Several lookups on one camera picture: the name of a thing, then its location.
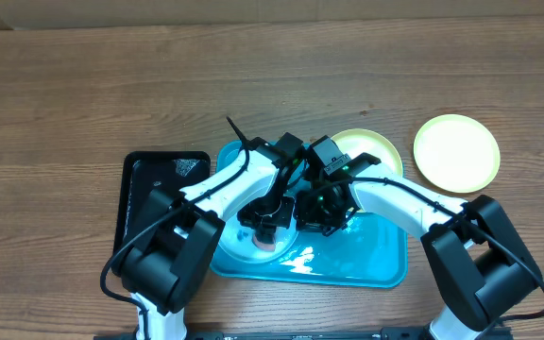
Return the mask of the orange green scrub sponge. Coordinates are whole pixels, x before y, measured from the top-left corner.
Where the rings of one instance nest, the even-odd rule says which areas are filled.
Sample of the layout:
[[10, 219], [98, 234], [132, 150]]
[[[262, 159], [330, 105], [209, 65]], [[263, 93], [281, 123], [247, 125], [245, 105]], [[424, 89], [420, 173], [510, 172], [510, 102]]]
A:
[[276, 250], [276, 236], [268, 235], [260, 240], [256, 235], [252, 236], [252, 243], [256, 248], [264, 252], [274, 252]]

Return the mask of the light blue plate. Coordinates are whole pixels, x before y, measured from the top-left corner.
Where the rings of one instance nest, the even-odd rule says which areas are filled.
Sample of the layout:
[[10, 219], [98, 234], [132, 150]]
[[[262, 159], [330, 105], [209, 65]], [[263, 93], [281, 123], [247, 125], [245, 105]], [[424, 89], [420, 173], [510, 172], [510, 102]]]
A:
[[[276, 236], [276, 250], [274, 252], [264, 252], [259, 250], [252, 243], [252, 236], [256, 235], [250, 228], [240, 225], [237, 213], [227, 222], [221, 235], [219, 246], [231, 258], [248, 264], [263, 264], [279, 258], [296, 241], [298, 231], [296, 229], [296, 220], [294, 216], [291, 220], [289, 229], [277, 228], [272, 235]], [[263, 240], [265, 235], [256, 235]]]

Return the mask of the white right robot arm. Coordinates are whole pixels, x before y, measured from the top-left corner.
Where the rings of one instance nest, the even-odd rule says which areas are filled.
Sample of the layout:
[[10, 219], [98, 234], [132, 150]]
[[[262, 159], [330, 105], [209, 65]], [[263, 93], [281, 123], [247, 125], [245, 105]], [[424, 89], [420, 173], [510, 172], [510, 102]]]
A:
[[[312, 189], [297, 196], [300, 226], [340, 229], [346, 212], [363, 210], [417, 238], [445, 307], [427, 327], [429, 339], [478, 339], [544, 280], [501, 204], [441, 195], [396, 175], [363, 153], [309, 150], [305, 178]], [[544, 309], [531, 318], [544, 316]]]

